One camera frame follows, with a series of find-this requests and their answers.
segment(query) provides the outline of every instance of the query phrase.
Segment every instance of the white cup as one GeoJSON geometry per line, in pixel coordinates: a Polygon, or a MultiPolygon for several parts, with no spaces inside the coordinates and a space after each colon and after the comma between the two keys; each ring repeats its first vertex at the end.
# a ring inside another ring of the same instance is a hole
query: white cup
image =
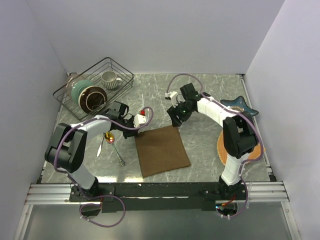
{"type": "Polygon", "coordinates": [[[122,85],[123,80],[114,71],[105,71],[101,76],[102,85],[109,90],[122,85]]]}

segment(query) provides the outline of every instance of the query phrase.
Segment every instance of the wooden plate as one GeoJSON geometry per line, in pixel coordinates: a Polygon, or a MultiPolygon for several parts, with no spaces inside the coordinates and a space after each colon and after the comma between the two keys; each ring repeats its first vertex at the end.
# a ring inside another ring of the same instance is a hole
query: wooden plate
{"type": "MultiPolygon", "coordinates": [[[[219,158],[222,162],[223,165],[226,165],[227,162],[227,150],[225,149],[224,145],[224,131],[222,130],[219,137],[218,137],[218,142],[216,143],[216,149],[218,150],[218,155],[219,158]]],[[[257,146],[253,149],[253,152],[249,154],[249,159],[255,159],[260,155],[260,143],[258,143],[257,146]]]]}

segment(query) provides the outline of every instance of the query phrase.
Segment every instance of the dish rack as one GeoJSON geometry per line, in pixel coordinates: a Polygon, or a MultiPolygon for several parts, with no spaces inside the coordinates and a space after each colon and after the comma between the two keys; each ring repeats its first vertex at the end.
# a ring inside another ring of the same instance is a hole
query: dish rack
{"type": "Polygon", "coordinates": [[[57,89],[53,93],[53,97],[80,122],[90,119],[92,116],[98,115],[99,113],[105,111],[108,106],[110,106],[114,101],[116,101],[133,87],[135,77],[132,72],[121,66],[110,57],[105,57],[104,59],[98,61],[96,64],[92,65],[79,75],[92,81],[94,85],[102,88],[106,92],[108,97],[107,102],[105,102],[103,105],[99,106],[97,109],[90,113],[85,113],[80,108],[80,106],[77,103],[73,102],[73,100],[67,95],[67,83],[57,89]],[[114,71],[117,74],[117,77],[123,80],[122,85],[118,86],[114,90],[106,89],[102,85],[101,81],[101,75],[105,71],[114,71]]]}

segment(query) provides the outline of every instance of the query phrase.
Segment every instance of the gray table surface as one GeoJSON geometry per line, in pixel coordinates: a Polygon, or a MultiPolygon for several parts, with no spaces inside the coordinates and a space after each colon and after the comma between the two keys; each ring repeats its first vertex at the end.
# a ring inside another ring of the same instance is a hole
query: gray table surface
{"type": "MultiPolygon", "coordinates": [[[[171,102],[165,100],[165,91],[175,74],[136,74],[133,88],[118,101],[130,107],[130,113],[136,114],[143,106],[152,107],[154,117],[150,125],[142,131],[171,125],[167,109],[171,102]]],[[[246,97],[239,75],[195,74],[203,85],[204,91],[215,99],[233,100],[242,95],[246,97]]],[[[179,92],[179,88],[193,83],[199,91],[199,84],[188,76],[180,76],[172,83],[170,90],[179,92]]],[[[62,109],[59,123],[74,124],[76,120],[67,110],[62,109]]],[[[125,161],[120,166],[113,147],[104,143],[101,154],[97,157],[102,134],[87,141],[84,164],[99,182],[216,182],[224,170],[217,152],[217,140],[222,128],[212,119],[200,113],[193,113],[190,119],[179,128],[183,145],[190,159],[191,166],[159,173],[143,178],[134,137],[124,139],[120,131],[112,131],[115,146],[125,161]]],[[[245,166],[243,177],[249,182],[270,181],[264,159],[245,166]]],[[[68,183],[69,179],[54,171],[51,164],[46,164],[42,183],[68,183]]]]}

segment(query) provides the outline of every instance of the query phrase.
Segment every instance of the wall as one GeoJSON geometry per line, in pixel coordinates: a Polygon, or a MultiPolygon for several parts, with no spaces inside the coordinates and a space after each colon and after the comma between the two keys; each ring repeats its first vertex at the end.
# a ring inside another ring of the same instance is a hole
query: wall
{"type": "Polygon", "coordinates": [[[68,72],[245,73],[284,0],[27,0],[68,72]]]}
{"type": "Polygon", "coordinates": [[[286,0],[245,75],[303,239],[319,239],[320,2],[286,0]]]}
{"type": "Polygon", "coordinates": [[[0,1],[0,235],[12,239],[39,177],[66,73],[24,0],[0,1]]]}

